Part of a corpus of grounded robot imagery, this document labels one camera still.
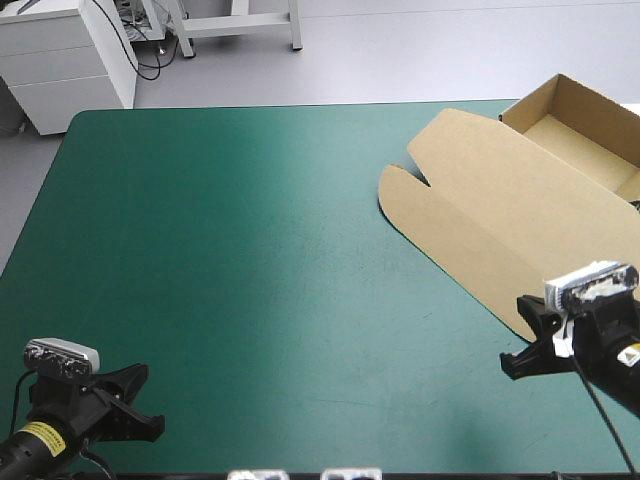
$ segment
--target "white drawer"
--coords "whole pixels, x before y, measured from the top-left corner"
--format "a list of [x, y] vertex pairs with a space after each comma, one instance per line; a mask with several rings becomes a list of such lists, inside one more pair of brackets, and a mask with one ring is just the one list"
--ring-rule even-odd
[[0, 57], [0, 76], [10, 87], [106, 74], [94, 47]]
[[93, 41], [79, 15], [0, 24], [0, 56], [88, 45]]
[[41, 135], [66, 132], [76, 113], [123, 108], [109, 77], [9, 87]]

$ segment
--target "cable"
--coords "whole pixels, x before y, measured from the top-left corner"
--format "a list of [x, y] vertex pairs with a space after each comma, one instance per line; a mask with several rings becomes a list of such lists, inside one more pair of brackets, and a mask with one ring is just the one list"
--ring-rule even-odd
[[97, 466], [100, 470], [102, 470], [102, 473], [104, 473], [109, 480], [118, 480], [118, 477], [113, 472], [113, 470], [111, 470], [111, 467], [109, 467], [109, 464], [107, 463], [107, 461], [97, 453], [93, 453], [89, 451], [88, 438], [85, 438], [84, 441], [82, 442], [82, 448], [80, 449], [79, 455], [81, 458], [84, 458], [85, 460], [90, 461], [95, 466]]
[[115, 24], [111, 20], [111, 17], [109, 17], [107, 12], [104, 11], [104, 8], [102, 8], [102, 6], [97, 2], [97, 0], [91, 0], [91, 1], [95, 4], [96, 7], [98, 7], [98, 9], [105, 16], [105, 18], [109, 21], [109, 24], [111, 25], [111, 28], [113, 28], [113, 31], [116, 32], [116, 36], [118, 37], [118, 41], [120, 42], [120, 46], [122, 47], [122, 50], [124, 51], [125, 55], [127, 56], [127, 60], [129, 61], [129, 65], [131, 65], [131, 68], [133, 68], [133, 70], [136, 72], [136, 74], [140, 78], [143, 78], [144, 80], [148, 80], [150, 82], [153, 82], [154, 80], [157, 80], [160, 77], [160, 71], [162, 70], [160, 68], [160, 58], [158, 58], [158, 54], [155, 54], [156, 55], [156, 61], [158, 62], [158, 66], [157, 67], [153, 67], [153, 68], [157, 68], [158, 69], [157, 72], [156, 72], [156, 76], [155, 77], [147, 77], [147, 76], [143, 75], [140, 72], [140, 70], [138, 68], [136, 68], [135, 64], [133, 63], [133, 60], [131, 60], [131, 57], [129, 56], [129, 52], [127, 51], [127, 48], [124, 46], [124, 42], [122, 41], [122, 37], [120, 37], [120, 33], [118, 32], [118, 29], [116, 28]]
[[[122, 20], [122, 23], [134, 28], [140, 35], [142, 35], [142, 38], [144, 38], [147, 41], [150, 41], [149, 38], [147, 38], [147, 36], [144, 34], [144, 32], [142, 30], [140, 30], [136, 25], [131, 23], [129, 20]], [[141, 65], [141, 66], [147, 67], [147, 68], [154, 68], [154, 69], [155, 68], [160, 68], [160, 69], [163, 69], [163, 68], [166, 68], [166, 67], [168, 67], [169, 65], [171, 65], [173, 63], [173, 61], [176, 58], [176, 53], [178, 53], [178, 38], [177, 37], [176, 37], [176, 42], [173, 45], [173, 53], [171, 54], [171, 58], [169, 59], [169, 61], [167, 63], [165, 63], [164, 65], [156, 66], [156, 65], [147, 65], [146, 63], [142, 63], [142, 62], [139, 61], [138, 65]]]
[[600, 403], [600, 400], [596, 396], [596, 392], [593, 390], [593, 387], [589, 383], [587, 376], [582, 371], [582, 367], [580, 367], [580, 364], [578, 363], [578, 360], [574, 355], [571, 355], [571, 360], [573, 362], [573, 366], [575, 368], [576, 373], [578, 374], [578, 376], [580, 377], [580, 380], [582, 381], [582, 384], [584, 385], [584, 388], [587, 389], [587, 393], [589, 393], [591, 400], [593, 400], [593, 403], [598, 409], [598, 413], [602, 417], [602, 420], [604, 420], [604, 423], [607, 425], [607, 428], [609, 429], [609, 432], [611, 433], [613, 440], [616, 442], [616, 445], [618, 446], [618, 449], [622, 454], [622, 458], [624, 459], [624, 462], [627, 464], [627, 468], [631, 473], [631, 478], [633, 478], [633, 480], [638, 480], [638, 473], [636, 472], [636, 469], [633, 466], [631, 457], [629, 456], [627, 449], [624, 447], [624, 444], [622, 443], [622, 439], [620, 438], [620, 435], [618, 435], [616, 428], [613, 426], [613, 423], [611, 423], [611, 419], [609, 418], [609, 415], [607, 415], [607, 412], [602, 406], [602, 403]]
[[35, 370], [28, 370], [23, 373], [22, 376], [18, 379], [16, 383], [16, 391], [13, 395], [13, 413], [11, 414], [11, 426], [9, 427], [9, 436], [13, 435], [13, 432], [16, 429], [16, 419], [18, 418], [18, 407], [20, 406], [20, 386], [22, 382], [25, 381], [27, 377], [34, 374]]

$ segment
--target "cardboard box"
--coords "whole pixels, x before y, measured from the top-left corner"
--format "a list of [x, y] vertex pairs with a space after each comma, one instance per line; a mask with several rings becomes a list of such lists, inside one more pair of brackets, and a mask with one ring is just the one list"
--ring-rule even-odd
[[503, 323], [593, 260], [640, 266], [640, 117], [558, 75], [501, 115], [444, 110], [409, 144], [429, 182], [380, 179], [391, 223]]

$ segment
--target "green tabletop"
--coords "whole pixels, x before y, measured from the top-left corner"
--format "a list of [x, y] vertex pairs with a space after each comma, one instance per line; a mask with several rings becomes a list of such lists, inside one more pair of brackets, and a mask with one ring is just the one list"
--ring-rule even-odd
[[81, 114], [0, 279], [0, 428], [57, 336], [151, 366], [167, 430], [100, 446], [119, 471], [624, 470], [577, 378], [509, 380], [523, 343], [378, 209], [442, 108], [509, 103]]

